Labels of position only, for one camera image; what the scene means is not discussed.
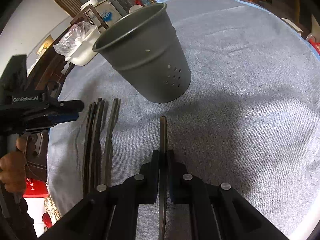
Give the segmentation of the person left hand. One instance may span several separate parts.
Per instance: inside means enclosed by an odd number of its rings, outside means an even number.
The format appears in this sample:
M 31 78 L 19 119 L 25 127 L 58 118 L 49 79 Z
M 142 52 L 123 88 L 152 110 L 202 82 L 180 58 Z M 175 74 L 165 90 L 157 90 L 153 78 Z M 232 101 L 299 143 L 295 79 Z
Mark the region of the person left hand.
M 26 184 L 25 145 L 22 137 L 16 140 L 16 150 L 1 157 L 1 182 L 9 193 L 24 195 Z

